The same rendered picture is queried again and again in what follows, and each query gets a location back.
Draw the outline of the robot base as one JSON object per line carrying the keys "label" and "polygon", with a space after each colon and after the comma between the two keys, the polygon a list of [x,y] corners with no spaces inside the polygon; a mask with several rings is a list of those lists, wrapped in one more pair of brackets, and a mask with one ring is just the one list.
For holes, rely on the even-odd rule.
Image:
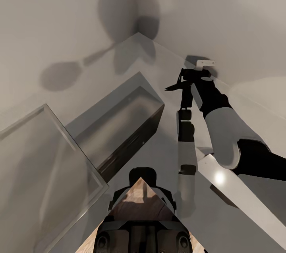
{"label": "robot base", "polygon": [[172,221],[113,221],[99,225],[93,253],[193,253],[189,230],[173,215]]}

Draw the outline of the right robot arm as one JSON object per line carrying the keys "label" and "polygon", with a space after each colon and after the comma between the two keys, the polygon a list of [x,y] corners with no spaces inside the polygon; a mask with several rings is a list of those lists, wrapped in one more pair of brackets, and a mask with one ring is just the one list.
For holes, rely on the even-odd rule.
{"label": "right robot arm", "polygon": [[272,153],[264,140],[231,108],[210,78],[215,60],[197,60],[181,70],[191,80],[191,93],[206,121],[216,161],[231,169],[286,227],[286,159]]}

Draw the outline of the parer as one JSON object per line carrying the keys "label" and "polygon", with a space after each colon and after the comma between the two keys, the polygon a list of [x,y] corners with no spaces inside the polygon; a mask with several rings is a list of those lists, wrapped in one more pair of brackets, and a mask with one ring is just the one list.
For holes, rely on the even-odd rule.
{"label": "parer", "polygon": [[168,87],[167,89],[176,89],[176,88],[178,88],[178,87],[182,87],[182,86],[187,85],[187,84],[190,84],[190,83],[191,83],[191,80],[186,80],[186,81],[183,81],[183,82],[181,82],[181,83],[177,83],[177,84],[175,84],[175,85],[173,85],[173,86],[170,86],[170,87]]}

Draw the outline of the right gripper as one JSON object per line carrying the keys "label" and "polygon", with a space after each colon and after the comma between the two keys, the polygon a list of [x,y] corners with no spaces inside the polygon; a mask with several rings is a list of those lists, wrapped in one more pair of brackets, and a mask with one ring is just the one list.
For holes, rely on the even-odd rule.
{"label": "right gripper", "polygon": [[181,70],[181,76],[183,76],[183,79],[186,80],[191,80],[192,78],[197,75],[197,74],[203,74],[209,76],[209,70],[203,69],[202,71],[197,71],[194,69],[184,69],[182,68]]}

